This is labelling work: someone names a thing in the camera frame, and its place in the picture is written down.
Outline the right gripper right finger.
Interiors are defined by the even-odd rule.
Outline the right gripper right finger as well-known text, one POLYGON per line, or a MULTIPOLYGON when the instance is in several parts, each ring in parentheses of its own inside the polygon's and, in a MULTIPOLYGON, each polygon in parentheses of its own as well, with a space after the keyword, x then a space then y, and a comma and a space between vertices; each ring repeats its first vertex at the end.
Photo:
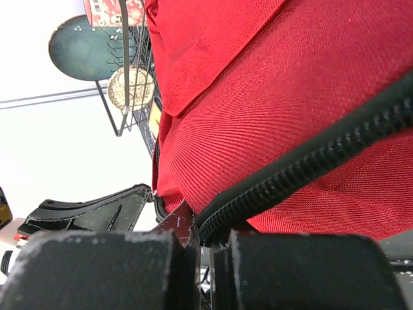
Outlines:
POLYGON ((379 245, 362 236, 232 231, 212 254, 213 309, 407 309, 379 245))

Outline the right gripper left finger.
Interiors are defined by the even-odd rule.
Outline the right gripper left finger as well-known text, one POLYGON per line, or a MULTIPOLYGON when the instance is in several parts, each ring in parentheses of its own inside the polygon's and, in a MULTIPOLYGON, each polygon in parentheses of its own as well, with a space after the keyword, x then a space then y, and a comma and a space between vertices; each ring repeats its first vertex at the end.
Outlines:
POLYGON ((180 205, 149 232, 40 232, 1 289, 2 309, 197 309, 199 245, 180 205))

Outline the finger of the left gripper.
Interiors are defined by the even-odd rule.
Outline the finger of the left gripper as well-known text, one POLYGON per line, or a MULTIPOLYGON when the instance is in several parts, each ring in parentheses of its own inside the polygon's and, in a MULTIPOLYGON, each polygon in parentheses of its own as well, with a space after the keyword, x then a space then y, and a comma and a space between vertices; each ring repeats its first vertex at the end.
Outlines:
POLYGON ((45 200, 27 216, 24 231, 133 231, 151 201, 152 191, 145 184, 85 202, 45 200))

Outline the red student backpack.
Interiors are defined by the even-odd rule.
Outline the red student backpack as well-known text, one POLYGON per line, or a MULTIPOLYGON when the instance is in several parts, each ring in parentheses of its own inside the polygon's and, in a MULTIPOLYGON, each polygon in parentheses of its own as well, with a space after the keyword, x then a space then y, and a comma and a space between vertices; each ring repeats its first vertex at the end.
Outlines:
MULTIPOLYGON (((411 1, 147 1, 163 111, 152 186, 200 213, 412 70, 411 1)), ((248 220, 264 233, 412 228, 412 131, 248 220)))

